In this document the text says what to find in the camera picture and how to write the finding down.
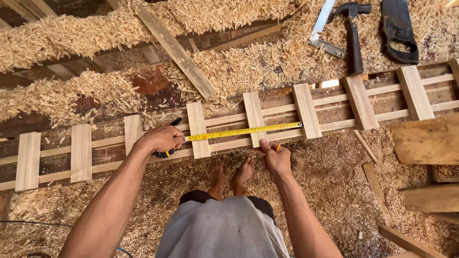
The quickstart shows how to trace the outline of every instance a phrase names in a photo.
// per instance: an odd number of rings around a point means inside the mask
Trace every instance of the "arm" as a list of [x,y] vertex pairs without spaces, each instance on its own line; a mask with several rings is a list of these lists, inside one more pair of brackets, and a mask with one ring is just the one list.
[[303,191],[290,169],[290,151],[277,144],[260,141],[266,154],[269,176],[277,186],[284,207],[285,219],[293,252],[297,258],[342,258],[338,248],[309,208]]
[[183,133],[173,126],[145,133],[83,211],[59,257],[113,257],[128,225],[148,158],[154,151],[180,148],[182,143]]

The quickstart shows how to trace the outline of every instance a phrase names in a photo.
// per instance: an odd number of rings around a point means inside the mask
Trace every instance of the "person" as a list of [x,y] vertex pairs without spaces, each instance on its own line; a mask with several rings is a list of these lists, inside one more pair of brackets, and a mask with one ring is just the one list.
[[[83,211],[59,254],[61,258],[113,257],[123,238],[148,158],[154,151],[180,148],[184,134],[174,126],[145,133],[115,174]],[[315,218],[293,178],[290,151],[260,141],[257,150],[279,191],[293,252],[297,258],[342,258]],[[247,158],[231,181],[233,197],[222,200],[223,164],[212,161],[213,187],[184,194],[168,221],[156,257],[289,257],[274,213],[266,200],[250,196],[244,182],[254,171]]]

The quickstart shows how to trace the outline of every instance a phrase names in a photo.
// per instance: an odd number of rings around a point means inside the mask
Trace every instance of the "bare foot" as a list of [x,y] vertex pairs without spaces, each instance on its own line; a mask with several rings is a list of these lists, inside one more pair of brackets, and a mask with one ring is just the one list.
[[249,179],[252,176],[254,171],[255,161],[250,157],[246,158],[244,162],[241,164],[239,171],[236,173],[233,180],[231,181],[231,189],[233,189],[233,191],[235,192],[239,188],[243,188],[245,190],[244,182],[246,182],[247,179]]
[[213,187],[207,191],[207,193],[220,201],[222,199],[223,186],[225,183],[225,177],[223,175],[223,163],[220,159],[212,160],[209,165],[209,174]]

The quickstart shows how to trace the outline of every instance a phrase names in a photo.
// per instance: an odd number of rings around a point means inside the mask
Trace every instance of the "tape measure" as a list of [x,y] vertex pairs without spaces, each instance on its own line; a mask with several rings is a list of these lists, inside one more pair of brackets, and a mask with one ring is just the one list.
[[233,135],[246,135],[246,134],[282,130],[282,129],[289,129],[289,128],[298,128],[298,127],[303,127],[303,122],[283,123],[283,124],[255,127],[255,128],[232,130],[232,131],[226,131],[226,132],[210,133],[210,134],[203,134],[203,135],[192,135],[192,136],[188,136],[188,141],[205,140],[205,139],[210,139],[210,138],[219,138],[219,137],[226,137],[226,136],[233,136]]

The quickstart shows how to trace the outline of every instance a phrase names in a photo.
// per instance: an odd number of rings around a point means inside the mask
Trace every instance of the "hammer handle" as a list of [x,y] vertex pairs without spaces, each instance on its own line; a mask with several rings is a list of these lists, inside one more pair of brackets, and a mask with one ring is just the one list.
[[358,40],[357,25],[354,17],[346,18],[347,30],[347,52],[349,56],[349,75],[357,75],[364,72],[362,54],[360,53],[360,42]]

